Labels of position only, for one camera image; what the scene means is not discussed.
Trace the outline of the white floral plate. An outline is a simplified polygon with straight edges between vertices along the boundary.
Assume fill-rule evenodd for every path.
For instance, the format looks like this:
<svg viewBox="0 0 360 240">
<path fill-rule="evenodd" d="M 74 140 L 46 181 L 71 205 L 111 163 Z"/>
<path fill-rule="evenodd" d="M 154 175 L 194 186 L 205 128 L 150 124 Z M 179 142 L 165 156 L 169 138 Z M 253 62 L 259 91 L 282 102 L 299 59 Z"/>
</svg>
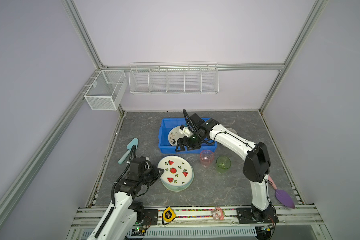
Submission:
<svg viewBox="0 0 360 240">
<path fill-rule="evenodd" d="M 181 139 L 184 137 L 183 133 L 180 132 L 181 127 L 177 126 L 170 130 L 168 134 L 168 141 L 171 146 L 176 147 L 178 139 Z"/>
</svg>

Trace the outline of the white watermelon plate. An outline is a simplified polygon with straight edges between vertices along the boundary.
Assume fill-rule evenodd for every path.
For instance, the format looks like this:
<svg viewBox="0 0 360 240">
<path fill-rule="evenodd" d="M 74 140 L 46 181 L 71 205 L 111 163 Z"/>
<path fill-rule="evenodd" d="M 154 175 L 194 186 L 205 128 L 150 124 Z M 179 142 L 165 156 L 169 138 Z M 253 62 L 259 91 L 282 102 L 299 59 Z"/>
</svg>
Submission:
<svg viewBox="0 0 360 240">
<path fill-rule="evenodd" d="M 158 168 L 164 170 L 160 177 L 162 183 L 171 187 L 185 186 L 194 178 L 192 166 L 178 156 L 164 157 L 159 161 Z"/>
</svg>

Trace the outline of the light green flower plate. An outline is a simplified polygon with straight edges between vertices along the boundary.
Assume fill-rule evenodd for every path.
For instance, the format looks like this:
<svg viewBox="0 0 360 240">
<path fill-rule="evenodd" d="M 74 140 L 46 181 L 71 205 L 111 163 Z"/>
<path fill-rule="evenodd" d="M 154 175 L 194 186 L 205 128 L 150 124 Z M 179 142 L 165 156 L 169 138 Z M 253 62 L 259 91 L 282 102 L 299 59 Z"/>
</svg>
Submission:
<svg viewBox="0 0 360 240">
<path fill-rule="evenodd" d="M 160 177 L 163 186 L 173 192 L 180 192 L 188 188 L 194 180 L 193 172 L 177 171 L 165 172 Z"/>
</svg>

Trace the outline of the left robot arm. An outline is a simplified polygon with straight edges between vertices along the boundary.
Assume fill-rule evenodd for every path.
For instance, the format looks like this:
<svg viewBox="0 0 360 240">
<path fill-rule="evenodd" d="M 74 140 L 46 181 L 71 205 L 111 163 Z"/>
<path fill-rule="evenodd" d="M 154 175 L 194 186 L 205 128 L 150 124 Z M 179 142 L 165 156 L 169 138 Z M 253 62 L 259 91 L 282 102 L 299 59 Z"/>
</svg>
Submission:
<svg viewBox="0 0 360 240">
<path fill-rule="evenodd" d="M 136 148 L 131 148 L 127 166 L 111 188 L 111 202 L 89 240 L 124 240 L 133 225 L 144 220 L 143 203 L 135 198 L 143 196 L 142 187 L 149 189 L 164 170 L 147 157 L 137 157 Z"/>
</svg>

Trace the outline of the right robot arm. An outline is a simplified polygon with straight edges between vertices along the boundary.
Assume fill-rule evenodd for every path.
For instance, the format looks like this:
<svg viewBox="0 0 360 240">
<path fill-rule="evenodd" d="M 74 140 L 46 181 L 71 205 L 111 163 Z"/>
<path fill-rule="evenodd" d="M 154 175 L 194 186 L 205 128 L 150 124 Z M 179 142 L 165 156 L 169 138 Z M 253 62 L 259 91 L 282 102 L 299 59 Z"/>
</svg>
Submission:
<svg viewBox="0 0 360 240">
<path fill-rule="evenodd" d="M 215 142 L 233 151 L 244 161 L 243 174 L 250 181 L 252 191 L 251 207 L 239 211 L 239 222 L 278 223 L 276 208 L 269 197 L 271 160 L 267 146 L 234 134 L 214 119 L 204 121 L 198 114 L 190 116 L 185 109 L 183 115 L 186 125 L 181 126 L 181 132 L 186 136 L 177 140 L 175 151 L 198 150 L 202 144 Z"/>
</svg>

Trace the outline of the pink transparent cup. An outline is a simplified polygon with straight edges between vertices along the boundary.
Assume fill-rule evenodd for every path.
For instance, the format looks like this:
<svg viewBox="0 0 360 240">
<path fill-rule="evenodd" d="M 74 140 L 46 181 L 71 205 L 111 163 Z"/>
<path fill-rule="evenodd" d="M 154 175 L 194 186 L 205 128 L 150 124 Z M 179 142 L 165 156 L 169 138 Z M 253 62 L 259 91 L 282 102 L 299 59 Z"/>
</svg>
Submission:
<svg viewBox="0 0 360 240">
<path fill-rule="evenodd" d="M 203 167 L 209 167 L 215 158 L 214 152 L 210 150 L 203 150 L 200 153 L 200 162 Z"/>
</svg>

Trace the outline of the teal spatula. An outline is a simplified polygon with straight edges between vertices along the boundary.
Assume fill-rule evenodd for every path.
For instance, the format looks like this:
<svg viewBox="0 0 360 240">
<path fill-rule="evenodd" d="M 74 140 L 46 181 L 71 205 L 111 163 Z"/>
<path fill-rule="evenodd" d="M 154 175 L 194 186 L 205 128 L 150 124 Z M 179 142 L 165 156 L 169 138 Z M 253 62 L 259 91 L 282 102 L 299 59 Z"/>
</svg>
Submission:
<svg viewBox="0 0 360 240">
<path fill-rule="evenodd" d="M 134 138 L 130 141 L 130 143 L 127 145 L 127 151 L 126 153 L 118 160 L 118 164 L 121 165 L 129 156 L 131 153 L 131 149 L 133 146 L 138 146 L 139 140 L 137 138 Z"/>
</svg>

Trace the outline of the yellow tape measure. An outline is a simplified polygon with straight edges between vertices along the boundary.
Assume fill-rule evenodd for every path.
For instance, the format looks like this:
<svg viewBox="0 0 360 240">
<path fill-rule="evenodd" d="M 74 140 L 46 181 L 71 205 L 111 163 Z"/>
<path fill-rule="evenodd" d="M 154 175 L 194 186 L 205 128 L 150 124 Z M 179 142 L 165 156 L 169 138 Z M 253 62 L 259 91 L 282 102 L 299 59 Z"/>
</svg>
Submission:
<svg viewBox="0 0 360 240">
<path fill-rule="evenodd" d="M 175 218 L 176 214 L 171 207 L 167 207 L 162 213 L 162 225 L 170 224 Z"/>
</svg>

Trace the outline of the stacked patterned bowls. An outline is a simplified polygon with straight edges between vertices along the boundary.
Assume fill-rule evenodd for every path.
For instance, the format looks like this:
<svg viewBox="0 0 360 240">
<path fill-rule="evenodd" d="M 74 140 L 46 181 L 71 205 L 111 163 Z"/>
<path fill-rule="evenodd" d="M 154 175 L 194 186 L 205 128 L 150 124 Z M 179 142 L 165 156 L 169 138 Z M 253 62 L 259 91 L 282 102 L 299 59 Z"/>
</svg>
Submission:
<svg viewBox="0 0 360 240">
<path fill-rule="evenodd" d="M 238 134 L 238 133 L 237 133 L 234 129 L 232 129 L 232 128 L 227 128 L 227 130 L 230 131 L 230 132 L 232 132 L 232 133 L 235 134 L 235 135 Z"/>
</svg>

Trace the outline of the white vent grille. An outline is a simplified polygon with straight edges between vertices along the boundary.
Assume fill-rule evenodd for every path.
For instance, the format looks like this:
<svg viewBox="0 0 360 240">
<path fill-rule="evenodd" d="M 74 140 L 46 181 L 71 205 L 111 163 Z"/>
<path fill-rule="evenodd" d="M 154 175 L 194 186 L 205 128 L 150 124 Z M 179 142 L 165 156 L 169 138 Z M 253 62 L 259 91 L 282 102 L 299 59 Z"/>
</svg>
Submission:
<svg viewBox="0 0 360 240">
<path fill-rule="evenodd" d="M 255 227 L 152 228 L 143 234 L 130 230 L 128 239 L 207 239 L 224 237 L 257 237 Z"/>
</svg>

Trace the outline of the white mesh box basket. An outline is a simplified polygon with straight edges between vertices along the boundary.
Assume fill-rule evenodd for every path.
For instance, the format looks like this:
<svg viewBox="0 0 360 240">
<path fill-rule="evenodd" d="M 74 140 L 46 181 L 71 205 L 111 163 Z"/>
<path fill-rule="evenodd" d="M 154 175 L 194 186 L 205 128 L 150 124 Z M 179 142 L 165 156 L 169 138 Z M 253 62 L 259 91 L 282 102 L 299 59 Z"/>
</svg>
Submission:
<svg viewBox="0 0 360 240">
<path fill-rule="evenodd" d="M 127 86 L 124 71 L 100 70 L 84 97 L 92 110 L 117 111 Z"/>
</svg>

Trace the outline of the purple pink spatula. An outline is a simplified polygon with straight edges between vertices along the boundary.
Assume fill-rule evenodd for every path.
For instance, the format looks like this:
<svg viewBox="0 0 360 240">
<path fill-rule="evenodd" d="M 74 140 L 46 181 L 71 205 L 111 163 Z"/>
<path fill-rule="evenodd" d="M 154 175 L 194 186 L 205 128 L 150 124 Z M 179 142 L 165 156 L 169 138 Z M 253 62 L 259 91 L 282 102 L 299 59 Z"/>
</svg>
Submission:
<svg viewBox="0 0 360 240">
<path fill-rule="evenodd" d="M 290 195 L 286 191 L 279 189 L 276 186 L 276 184 L 273 181 L 271 176 L 268 176 L 268 182 L 272 186 L 272 188 L 275 190 L 275 196 L 276 196 L 277 200 L 285 207 L 288 207 L 290 209 L 295 209 L 295 204 L 294 204 L 292 198 L 290 197 Z"/>
</svg>

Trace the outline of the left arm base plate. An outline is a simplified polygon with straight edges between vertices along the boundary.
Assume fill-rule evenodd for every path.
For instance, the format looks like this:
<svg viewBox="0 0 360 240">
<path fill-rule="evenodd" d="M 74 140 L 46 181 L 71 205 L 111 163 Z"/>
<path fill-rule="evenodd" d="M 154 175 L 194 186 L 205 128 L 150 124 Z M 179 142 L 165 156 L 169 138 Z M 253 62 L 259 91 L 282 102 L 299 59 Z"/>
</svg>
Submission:
<svg viewBox="0 0 360 240">
<path fill-rule="evenodd" d="M 144 209 L 138 213 L 138 220 L 134 226 L 156 226 L 159 220 L 158 209 Z"/>
</svg>

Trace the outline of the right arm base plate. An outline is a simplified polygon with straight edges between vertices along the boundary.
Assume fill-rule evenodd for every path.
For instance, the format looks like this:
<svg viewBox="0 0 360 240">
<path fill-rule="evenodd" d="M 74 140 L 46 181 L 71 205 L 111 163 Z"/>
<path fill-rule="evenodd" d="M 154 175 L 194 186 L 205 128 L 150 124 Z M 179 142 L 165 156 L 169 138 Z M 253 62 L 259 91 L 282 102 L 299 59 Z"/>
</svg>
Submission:
<svg viewBox="0 0 360 240">
<path fill-rule="evenodd" d="M 277 224 L 279 218 L 276 210 L 269 206 L 266 210 L 260 211 L 252 207 L 237 208 L 237 218 L 240 224 Z"/>
</svg>

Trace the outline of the aluminium front rail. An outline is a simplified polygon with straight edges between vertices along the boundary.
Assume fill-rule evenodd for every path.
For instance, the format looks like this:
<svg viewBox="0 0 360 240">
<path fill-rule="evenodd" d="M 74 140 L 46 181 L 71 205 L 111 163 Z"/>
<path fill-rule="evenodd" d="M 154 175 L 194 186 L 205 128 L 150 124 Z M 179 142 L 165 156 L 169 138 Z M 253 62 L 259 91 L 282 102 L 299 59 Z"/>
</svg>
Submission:
<svg viewBox="0 0 360 240">
<path fill-rule="evenodd" d="M 185 210 L 174 208 L 176 218 L 167 227 L 212 227 L 212 226 L 238 226 L 239 219 L 236 206 L 224 208 L 224 219 L 215 220 L 212 209 L 195 207 Z M 284 206 L 275 206 L 279 222 L 277 226 L 285 225 L 323 225 L 319 211 L 314 205 L 298 205 L 295 209 Z M 105 208 L 79 209 L 71 224 L 72 229 L 94 229 L 105 213 Z"/>
</svg>

